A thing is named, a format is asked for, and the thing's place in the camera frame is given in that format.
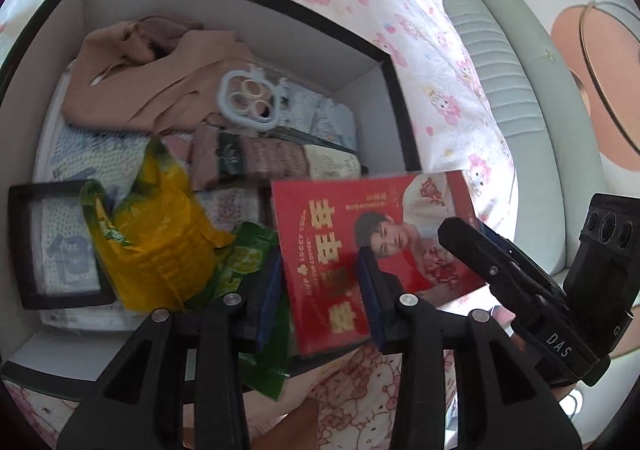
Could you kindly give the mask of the person right hand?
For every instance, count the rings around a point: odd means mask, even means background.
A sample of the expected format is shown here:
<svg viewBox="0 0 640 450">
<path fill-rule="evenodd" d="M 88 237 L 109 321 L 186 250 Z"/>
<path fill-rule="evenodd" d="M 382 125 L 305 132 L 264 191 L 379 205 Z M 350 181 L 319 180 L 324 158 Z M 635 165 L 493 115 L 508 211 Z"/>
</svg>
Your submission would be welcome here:
<svg viewBox="0 0 640 450">
<path fill-rule="evenodd" d="M 518 350 L 527 358 L 531 359 L 533 356 L 536 356 L 536 352 L 528 352 L 526 341 L 523 340 L 522 337 L 519 337 L 516 334 L 512 327 L 511 323 L 515 319 L 515 314 L 504 308 L 503 306 L 495 306 L 491 308 L 490 315 L 494 318 L 498 324 L 503 328 L 503 331 L 509 335 L 511 342 L 518 347 Z M 564 399 L 570 392 L 572 392 L 576 387 L 576 384 L 569 384 L 564 387 L 560 386 L 551 386 L 550 389 L 552 391 L 552 395 L 555 396 L 555 399 L 561 401 Z"/>
</svg>

